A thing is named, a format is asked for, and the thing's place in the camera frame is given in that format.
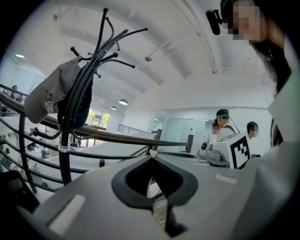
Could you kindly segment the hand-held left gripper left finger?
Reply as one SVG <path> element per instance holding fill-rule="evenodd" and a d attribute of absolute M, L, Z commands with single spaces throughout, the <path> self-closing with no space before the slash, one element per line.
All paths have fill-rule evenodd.
<path fill-rule="evenodd" d="M 17 207 L 33 229 L 30 239 L 166 240 L 151 211 L 130 208 L 112 190 L 116 173 L 142 157 L 88 171 L 61 188 L 33 214 Z"/>

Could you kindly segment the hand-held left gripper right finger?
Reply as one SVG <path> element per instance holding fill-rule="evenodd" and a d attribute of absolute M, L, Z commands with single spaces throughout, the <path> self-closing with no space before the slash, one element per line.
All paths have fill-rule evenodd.
<path fill-rule="evenodd" d="M 243 240 L 239 230 L 253 181 L 253 162 L 243 170 L 218 168 L 167 155 L 151 159 L 152 175 L 167 191 L 165 229 L 154 226 L 153 240 Z"/>

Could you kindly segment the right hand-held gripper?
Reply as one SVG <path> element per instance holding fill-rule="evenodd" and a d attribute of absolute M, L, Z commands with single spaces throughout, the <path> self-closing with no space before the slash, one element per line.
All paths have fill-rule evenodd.
<path fill-rule="evenodd" d="M 214 142 L 203 142 L 198 155 L 211 165 L 242 169 L 251 159 L 248 137 L 238 133 L 221 138 Z"/>

